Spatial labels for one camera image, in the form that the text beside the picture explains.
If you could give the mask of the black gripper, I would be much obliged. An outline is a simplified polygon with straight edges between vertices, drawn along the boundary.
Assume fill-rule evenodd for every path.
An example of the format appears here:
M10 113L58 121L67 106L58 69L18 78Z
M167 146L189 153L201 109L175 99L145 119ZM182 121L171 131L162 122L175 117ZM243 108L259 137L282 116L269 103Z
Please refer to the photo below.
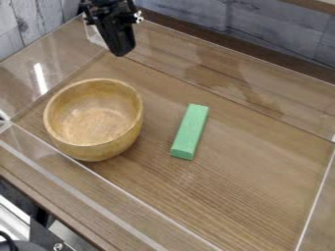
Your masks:
M87 25L95 25L106 17L112 17L127 24L126 34L114 25L100 22L99 31L110 52L116 57L123 57L135 46L134 24L145 21L143 13L134 0L80 0L80 10L86 13Z

